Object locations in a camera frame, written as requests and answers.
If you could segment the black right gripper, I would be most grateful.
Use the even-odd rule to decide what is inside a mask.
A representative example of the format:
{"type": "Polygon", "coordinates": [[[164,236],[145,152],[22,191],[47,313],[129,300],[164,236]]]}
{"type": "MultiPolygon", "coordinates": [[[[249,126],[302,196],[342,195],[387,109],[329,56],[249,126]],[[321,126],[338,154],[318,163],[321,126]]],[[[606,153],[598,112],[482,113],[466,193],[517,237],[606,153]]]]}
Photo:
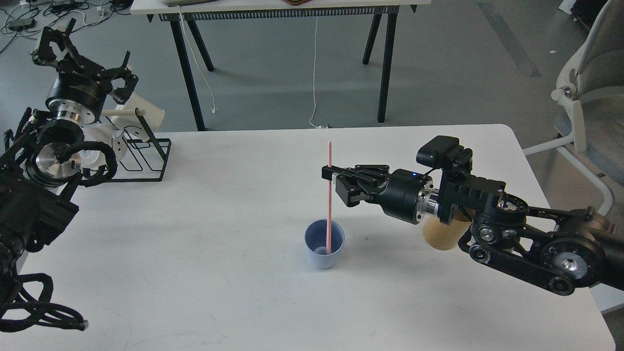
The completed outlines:
{"type": "Polygon", "coordinates": [[[410,224],[418,224],[417,207],[419,193],[432,178],[428,174],[397,169],[389,174],[387,168],[377,165],[357,165],[354,168],[323,166],[321,177],[336,177],[336,193],[347,207],[361,201],[378,204],[390,217],[410,224]]]}

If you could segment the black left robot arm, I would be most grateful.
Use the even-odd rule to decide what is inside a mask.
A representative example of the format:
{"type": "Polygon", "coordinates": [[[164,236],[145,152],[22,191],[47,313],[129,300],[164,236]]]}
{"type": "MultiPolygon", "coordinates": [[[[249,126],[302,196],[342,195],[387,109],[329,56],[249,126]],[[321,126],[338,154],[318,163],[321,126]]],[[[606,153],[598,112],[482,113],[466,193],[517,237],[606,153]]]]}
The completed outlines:
{"type": "Polygon", "coordinates": [[[51,300],[53,280],[44,273],[20,275],[23,253],[51,244],[78,213],[71,201],[79,186],[93,187],[117,172],[114,149],[87,141],[85,124],[97,122],[107,97],[126,103],[138,82],[122,65],[106,69],[78,53],[70,35],[76,21],[62,30],[46,26],[31,53],[33,63],[53,67],[58,77],[45,110],[27,108],[15,131],[4,135],[0,175],[1,313],[22,310],[24,318],[2,318],[2,332],[34,325],[83,331],[88,322],[76,310],[51,300]]]}

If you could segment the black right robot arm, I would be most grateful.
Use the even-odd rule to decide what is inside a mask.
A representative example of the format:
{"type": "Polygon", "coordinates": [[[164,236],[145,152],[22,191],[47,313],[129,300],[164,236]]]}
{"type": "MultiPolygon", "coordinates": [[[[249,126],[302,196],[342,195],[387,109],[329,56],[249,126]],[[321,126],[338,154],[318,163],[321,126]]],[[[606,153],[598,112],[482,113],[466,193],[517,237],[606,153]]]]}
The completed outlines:
{"type": "Polygon", "coordinates": [[[562,211],[528,205],[508,194],[505,183],[470,174],[464,166],[443,167],[440,186],[429,173],[388,166],[324,166],[341,200],[379,205],[386,215],[417,224],[437,218],[444,227],[465,215],[469,228],[458,247],[477,263],[551,293],[624,285],[623,235],[593,207],[562,211]]]}

